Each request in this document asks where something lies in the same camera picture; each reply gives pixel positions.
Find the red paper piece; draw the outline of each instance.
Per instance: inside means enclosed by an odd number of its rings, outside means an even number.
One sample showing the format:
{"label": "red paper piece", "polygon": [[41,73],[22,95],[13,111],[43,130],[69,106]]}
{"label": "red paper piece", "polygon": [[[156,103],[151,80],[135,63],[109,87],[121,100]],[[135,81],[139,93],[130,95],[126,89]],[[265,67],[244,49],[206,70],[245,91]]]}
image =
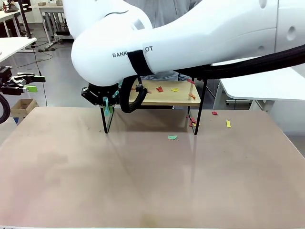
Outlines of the red paper piece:
{"label": "red paper piece", "polygon": [[189,94],[190,97],[192,97],[194,100],[196,100],[196,96],[193,94]]}
{"label": "red paper piece", "polygon": [[191,118],[192,123],[197,123],[197,121],[194,118]]}
{"label": "red paper piece", "polygon": [[157,89],[158,92],[164,92],[161,86],[157,87],[156,89]]}
{"label": "red paper piece", "polygon": [[187,79],[187,82],[190,82],[192,84],[196,84],[194,81],[192,81],[191,79]]}

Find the green sticky note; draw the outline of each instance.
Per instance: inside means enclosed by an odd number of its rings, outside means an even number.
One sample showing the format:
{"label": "green sticky note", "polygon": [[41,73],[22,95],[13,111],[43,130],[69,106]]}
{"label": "green sticky note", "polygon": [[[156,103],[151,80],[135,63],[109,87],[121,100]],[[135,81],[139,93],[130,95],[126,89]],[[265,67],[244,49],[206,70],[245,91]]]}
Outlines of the green sticky note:
{"label": "green sticky note", "polygon": [[38,89],[37,89],[36,86],[29,86],[29,85],[27,85],[27,86],[24,86],[24,87],[28,88],[29,92],[33,92],[33,93],[38,92]]}
{"label": "green sticky note", "polygon": [[168,136],[168,139],[169,139],[169,140],[176,140],[177,137],[178,137],[177,135],[174,135],[174,136],[170,136],[170,135],[169,135],[169,136]]}

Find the white desk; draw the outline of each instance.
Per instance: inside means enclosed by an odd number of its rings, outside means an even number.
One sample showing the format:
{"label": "white desk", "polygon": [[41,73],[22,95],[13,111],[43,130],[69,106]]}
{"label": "white desk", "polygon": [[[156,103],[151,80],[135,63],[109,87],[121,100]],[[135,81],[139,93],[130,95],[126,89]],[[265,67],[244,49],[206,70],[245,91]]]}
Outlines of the white desk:
{"label": "white desk", "polygon": [[[214,65],[229,64],[242,60],[222,62]],[[305,101],[304,88],[304,77],[292,68],[231,79],[221,79],[213,108],[218,108],[223,90],[230,98],[253,100],[253,106],[258,103],[262,106],[263,110],[270,111],[275,101]]]}
{"label": "white desk", "polygon": [[54,26],[54,28],[57,31],[60,31],[62,29],[61,26],[58,26],[57,22],[60,22],[60,18],[58,16],[58,14],[61,14],[61,19],[64,20],[62,17],[62,14],[64,13],[63,6],[57,6],[56,4],[49,3],[49,4],[46,4],[45,6],[32,5],[29,8],[39,9],[43,27],[44,27],[44,30],[46,32],[47,39],[49,42],[49,46],[53,45],[53,43],[51,42],[50,36],[57,37],[57,38],[65,37],[67,39],[73,39],[71,36],[59,36],[55,32],[53,32],[53,29],[52,29],[52,25]]}
{"label": "white desk", "polygon": [[13,74],[17,74],[18,67],[13,55],[36,40],[36,38],[29,39],[26,37],[0,38],[0,51],[2,52],[0,62],[9,59],[13,67]]}
{"label": "white desk", "polygon": [[10,20],[10,19],[13,19],[17,35],[18,35],[18,37],[21,37],[18,26],[17,26],[16,18],[15,18],[15,14],[17,14],[17,13],[20,13],[20,11],[12,12],[12,13],[5,13],[4,11],[0,11],[0,22],[4,23],[5,31],[6,31],[6,34],[8,37],[10,37],[10,34],[9,34],[8,27],[6,25],[6,21]]}

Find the person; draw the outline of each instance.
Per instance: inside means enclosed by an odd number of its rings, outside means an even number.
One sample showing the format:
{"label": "person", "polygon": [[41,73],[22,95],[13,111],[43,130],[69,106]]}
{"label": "person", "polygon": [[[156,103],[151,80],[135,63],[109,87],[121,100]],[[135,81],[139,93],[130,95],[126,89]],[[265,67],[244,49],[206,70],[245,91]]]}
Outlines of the person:
{"label": "person", "polygon": [[[143,10],[152,26],[158,28],[173,22],[194,8],[201,0],[124,0]],[[159,72],[142,77],[143,80],[186,81],[188,76],[175,71]]]}

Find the paper scrap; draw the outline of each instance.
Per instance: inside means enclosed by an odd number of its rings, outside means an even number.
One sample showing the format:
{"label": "paper scrap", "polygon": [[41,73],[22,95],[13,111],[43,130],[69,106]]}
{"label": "paper scrap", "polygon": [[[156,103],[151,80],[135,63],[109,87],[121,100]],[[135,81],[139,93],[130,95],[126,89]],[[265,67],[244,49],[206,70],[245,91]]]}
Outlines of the paper scrap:
{"label": "paper scrap", "polygon": [[168,135],[168,139],[169,139],[169,140],[176,140],[177,138],[178,138],[177,135],[174,135],[174,136]]}
{"label": "paper scrap", "polygon": [[173,88],[172,91],[173,91],[173,92],[178,92],[179,89],[178,89],[178,88]]}
{"label": "paper scrap", "polygon": [[194,100],[196,100],[196,96],[193,94],[189,94],[190,97],[192,97]]}
{"label": "paper scrap", "polygon": [[227,127],[231,128],[231,122],[229,120],[227,120]]}
{"label": "paper scrap", "polygon": [[157,87],[156,89],[157,89],[158,92],[164,92],[164,91],[163,91],[163,88],[162,88],[161,86],[160,86],[160,87]]}
{"label": "paper scrap", "polygon": [[187,82],[190,82],[192,84],[196,84],[194,81],[192,81],[191,79],[187,79]]}
{"label": "paper scrap", "polygon": [[191,118],[192,123],[197,123],[197,121],[194,118]]}

